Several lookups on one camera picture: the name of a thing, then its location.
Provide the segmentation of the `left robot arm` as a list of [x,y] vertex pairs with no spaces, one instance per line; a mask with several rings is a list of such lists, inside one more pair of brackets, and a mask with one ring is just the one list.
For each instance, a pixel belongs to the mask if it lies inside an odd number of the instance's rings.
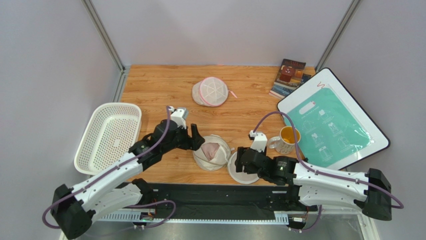
[[56,221],[56,228],[68,239],[75,239],[104,215],[142,203],[146,194],[140,187],[142,180],[127,184],[123,192],[118,187],[161,161],[164,154],[174,149],[196,151],[204,143],[196,124],[188,129],[173,120],[162,120],[152,133],[135,142],[119,160],[97,175],[72,187],[62,184],[55,189],[48,212]]

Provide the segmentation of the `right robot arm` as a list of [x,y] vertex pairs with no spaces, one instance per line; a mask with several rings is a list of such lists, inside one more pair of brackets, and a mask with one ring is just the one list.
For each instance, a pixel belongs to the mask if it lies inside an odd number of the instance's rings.
[[346,172],[311,164],[305,167],[295,158],[270,158],[249,147],[239,147],[236,153],[238,173],[257,175],[277,186],[288,186],[286,199],[291,204],[351,208],[376,220],[392,220],[389,196],[392,186],[379,169]]

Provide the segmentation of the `beige mesh laundry bag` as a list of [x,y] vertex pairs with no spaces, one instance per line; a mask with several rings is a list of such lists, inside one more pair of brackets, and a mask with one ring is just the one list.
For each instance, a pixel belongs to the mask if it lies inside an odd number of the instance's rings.
[[235,161],[237,153],[233,152],[234,149],[229,147],[227,142],[220,136],[211,134],[204,137],[205,143],[218,143],[220,145],[217,151],[216,157],[217,162],[207,161],[201,147],[194,151],[193,158],[196,164],[205,171],[217,171],[223,167],[227,169],[230,177],[243,185],[250,185],[256,183],[260,178],[256,174],[246,174],[244,172],[236,172]]

